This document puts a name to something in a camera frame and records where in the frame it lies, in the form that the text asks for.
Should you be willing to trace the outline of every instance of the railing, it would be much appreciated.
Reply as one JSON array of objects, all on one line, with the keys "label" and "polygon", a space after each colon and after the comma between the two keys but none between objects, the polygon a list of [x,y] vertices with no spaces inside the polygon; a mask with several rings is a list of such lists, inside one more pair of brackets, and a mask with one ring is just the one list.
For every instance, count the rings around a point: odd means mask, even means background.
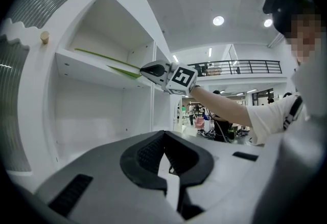
[{"label": "railing", "polygon": [[282,73],[279,61],[275,60],[228,60],[190,64],[198,71],[198,77],[212,75]]}]

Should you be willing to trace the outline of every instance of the white t-shirt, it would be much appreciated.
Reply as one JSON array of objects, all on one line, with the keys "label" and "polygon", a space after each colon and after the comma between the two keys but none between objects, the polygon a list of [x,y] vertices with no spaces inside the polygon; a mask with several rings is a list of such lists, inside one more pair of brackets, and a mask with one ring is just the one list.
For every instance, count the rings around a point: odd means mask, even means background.
[{"label": "white t-shirt", "polygon": [[[252,127],[249,136],[255,145],[264,144],[271,134],[284,132],[283,124],[296,100],[295,95],[287,96],[263,106],[247,106]],[[297,119],[291,124],[303,123],[309,118],[305,105],[301,105],[295,115]]]},{"label": "white t-shirt", "polygon": [[193,115],[193,106],[192,105],[189,106],[189,115]]}]

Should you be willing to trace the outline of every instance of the black strap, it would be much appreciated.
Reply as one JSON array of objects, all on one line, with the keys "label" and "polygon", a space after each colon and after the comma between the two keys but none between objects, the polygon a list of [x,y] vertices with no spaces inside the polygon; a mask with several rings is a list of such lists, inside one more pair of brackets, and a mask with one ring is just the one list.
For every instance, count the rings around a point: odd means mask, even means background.
[{"label": "black strap", "polygon": [[284,120],[284,124],[283,124],[284,130],[286,130],[289,127],[289,125],[292,123],[292,121],[294,121],[294,117],[298,109],[300,108],[301,104],[302,104],[302,98],[299,96],[294,101],[290,113],[287,115],[287,117]]}]

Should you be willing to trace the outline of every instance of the wooden knob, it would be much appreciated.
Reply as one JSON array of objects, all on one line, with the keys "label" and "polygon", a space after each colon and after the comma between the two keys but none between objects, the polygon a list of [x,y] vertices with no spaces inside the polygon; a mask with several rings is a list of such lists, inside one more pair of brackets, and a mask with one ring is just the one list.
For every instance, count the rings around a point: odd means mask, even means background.
[{"label": "wooden knob", "polygon": [[50,37],[49,32],[48,32],[48,31],[43,31],[43,32],[41,33],[41,36],[40,36],[40,38],[41,38],[41,40],[42,40],[42,43],[43,43],[43,44],[48,44],[48,42],[49,42],[49,37]]}]

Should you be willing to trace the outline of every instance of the balcony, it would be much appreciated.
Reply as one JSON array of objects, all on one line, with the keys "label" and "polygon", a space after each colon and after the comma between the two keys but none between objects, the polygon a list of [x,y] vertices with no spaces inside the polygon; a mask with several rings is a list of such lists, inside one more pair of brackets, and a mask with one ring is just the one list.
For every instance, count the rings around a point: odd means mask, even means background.
[{"label": "balcony", "polygon": [[228,60],[189,64],[197,70],[198,77],[239,74],[282,74],[279,61]]}]

